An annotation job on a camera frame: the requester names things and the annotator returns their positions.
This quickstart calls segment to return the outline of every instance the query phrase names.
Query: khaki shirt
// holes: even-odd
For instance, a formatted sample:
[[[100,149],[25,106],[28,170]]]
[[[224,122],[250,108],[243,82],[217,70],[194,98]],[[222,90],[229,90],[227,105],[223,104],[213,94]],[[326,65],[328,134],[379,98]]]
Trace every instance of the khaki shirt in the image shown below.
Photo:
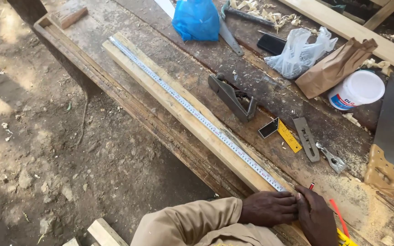
[[[130,246],[284,246],[266,227],[238,224],[242,207],[230,197],[147,214]]]

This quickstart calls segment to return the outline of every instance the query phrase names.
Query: hand saw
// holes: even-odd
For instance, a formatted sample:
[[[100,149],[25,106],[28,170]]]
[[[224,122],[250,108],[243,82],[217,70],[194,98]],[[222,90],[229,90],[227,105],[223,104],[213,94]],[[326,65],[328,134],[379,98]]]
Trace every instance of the hand saw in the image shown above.
[[[384,93],[364,182],[394,198],[394,73]]]

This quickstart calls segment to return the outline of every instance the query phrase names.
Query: saw blade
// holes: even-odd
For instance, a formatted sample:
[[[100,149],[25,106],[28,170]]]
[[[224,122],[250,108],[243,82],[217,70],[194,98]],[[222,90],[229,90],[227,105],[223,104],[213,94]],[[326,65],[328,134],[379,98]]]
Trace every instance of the saw blade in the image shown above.
[[[373,143],[384,151],[386,160],[394,165],[394,73],[390,74],[387,82]]]
[[[220,36],[226,41],[226,43],[233,49],[233,51],[238,56],[244,55],[243,49],[241,48],[241,46],[239,46],[238,42],[227,28],[227,25],[223,18],[218,15],[218,19],[220,19]]]

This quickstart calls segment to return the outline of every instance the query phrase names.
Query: blue plastic bag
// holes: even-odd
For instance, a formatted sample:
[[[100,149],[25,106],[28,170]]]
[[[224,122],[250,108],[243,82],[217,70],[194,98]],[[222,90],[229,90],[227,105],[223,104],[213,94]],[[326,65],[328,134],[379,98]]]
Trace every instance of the blue plastic bag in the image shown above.
[[[220,20],[211,0],[177,1],[172,26],[183,41],[218,41]]]

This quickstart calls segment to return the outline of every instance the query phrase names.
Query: workbench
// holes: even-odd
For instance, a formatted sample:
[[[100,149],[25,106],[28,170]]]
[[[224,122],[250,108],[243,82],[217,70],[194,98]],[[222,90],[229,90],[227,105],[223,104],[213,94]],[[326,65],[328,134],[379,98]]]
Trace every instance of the workbench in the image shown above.
[[[227,26],[245,52],[243,57],[238,57],[223,41],[183,42],[172,27],[171,19],[153,0],[80,2],[88,8],[88,15],[65,30],[59,29],[47,16],[39,20],[34,29],[41,41],[52,52],[64,55],[55,56],[70,67],[66,68],[72,70],[72,74],[79,70],[78,83],[84,89],[93,81],[218,195],[244,198],[256,190],[248,187],[107,55],[101,47],[107,37],[120,31],[137,45],[260,155],[266,161],[264,169],[275,170],[291,184],[309,186],[314,182],[317,193],[326,200],[335,200],[359,246],[382,246],[380,240],[385,236],[391,236],[394,243],[394,200],[363,183],[381,101],[349,110],[372,132],[369,135],[325,100],[306,99],[294,81],[283,79],[263,62],[262,57],[269,54],[256,46],[261,36],[258,30],[275,33],[274,30],[228,16]],[[223,1],[214,3],[220,9]],[[274,12],[282,15],[296,13],[275,0],[269,3],[277,5]],[[306,18],[303,24],[319,29]],[[284,28],[280,36],[286,38],[293,27]],[[261,101],[262,106],[249,123],[241,123],[208,86],[208,76],[217,72],[222,72],[239,90]],[[257,130],[275,116],[291,130],[295,129],[293,119],[306,117],[315,140],[344,159],[347,170],[338,175],[324,158],[311,163],[303,150],[295,154],[287,146],[284,148],[284,140],[278,134],[266,139],[260,137]],[[285,244],[306,245],[290,227],[275,229],[282,232]]]

